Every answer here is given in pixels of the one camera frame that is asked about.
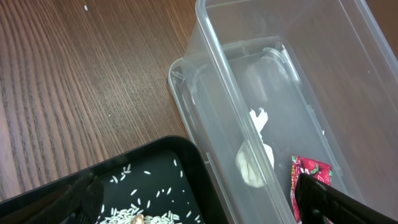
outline black tray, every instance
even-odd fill
[[[124,180],[120,180],[123,167],[127,167],[128,164],[131,164],[131,173],[126,174]],[[177,136],[158,139],[10,198],[0,203],[0,220],[12,213],[16,214],[18,210],[32,205],[89,173],[98,176],[104,186],[105,210],[104,213],[98,214],[101,216],[99,222],[104,217],[111,216],[111,207],[120,210],[130,208],[130,204],[133,203],[144,209],[144,215],[162,216],[171,210],[180,216],[180,220],[175,221],[176,223],[197,223],[195,218],[198,215],[201,224],[228,223],[198,149],[189,140]],[[118,184],[110,182],[113,175],[118,178]],[[137,192],[131,196],[134,189],[137,189]]]

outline red packet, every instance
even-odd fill
[[[297,206],[294,191],[296,189],[297,179],[301,173],[312,175],[314,178],[322,181],[323,183],[330,185],[331,177],[331,165],[324,162],[316,161],[314,159],[308,159],[302,156],[292,156],[292,188],[290,190],[290,198],[292,199],[292,206],[294,212],[294,218],[296,223],[301,223],[300,211]]]

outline wood grain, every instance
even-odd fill
[[[166,80],[194,5],[0,2],[0,200],[159,137],[186,136]]]
[[[367,2],[397,55],[397,1]],[[324,12],[310,19],[319,32],[338,25]],[[186,136],[166,78],[195,21],[195,0],[0,1],[0,201],[159,137]],[[398,174],[384,175],[397,167],[396,79],[333,47],[344,37],[320,35],[335,42],[298,49],[303,69],[313,71],[308,80],[364,198],[398,218],[397,195],[388,194]],[[341,66],[319,50],[340,53]],[[342,69],[346,62],[365,75]],[[318,75],[325,71],[333,75]]]

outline plastic container lid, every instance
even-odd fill
[[[385,90],[373,90],[380,98],[396,92],[398,62],[366,3],[198,0],[196,12],[198,22],[183,59],[170,68],[169,84],[188,133],[214,174],[230,221],[295,223],[293,155],[332,165],[332,187],[398,218],[397,200],[388,197],[394,187],[385,184],[384,194],[368,196],[380,189],[364,184],[376,180],[374,167],[387,170],[387,179],[397,178],[397,172],[388,170],[393,162],[383,155],[375,166],[361,170],[368,161],[353,159],[361,146],[344,142],[345,134],[358,129],[339,129],[340,123],[351,122],[352,114],[360,116],[356,104],[377,111],[372,103],[379,99],[358,86],[378,85]],[[387,78],[393,84],[380,84]],[[338,83],[344,79],[359,85]],[[340,88],[339,94],[328,98],[333,88]],[[354,104],[341,106],[347,102]],[[360,118],[352,123],[378,125]],[[356,134],[352,138],[373,133]],[[367,143],[369,149],[377,140]],[[368,171],[367,178],[360,175]]]

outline wooden table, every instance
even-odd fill
[[[397,55],[398,1],[368,3]],[[166,80],[195,21],[195,0],[1,1],[0,200],[186,136]]]

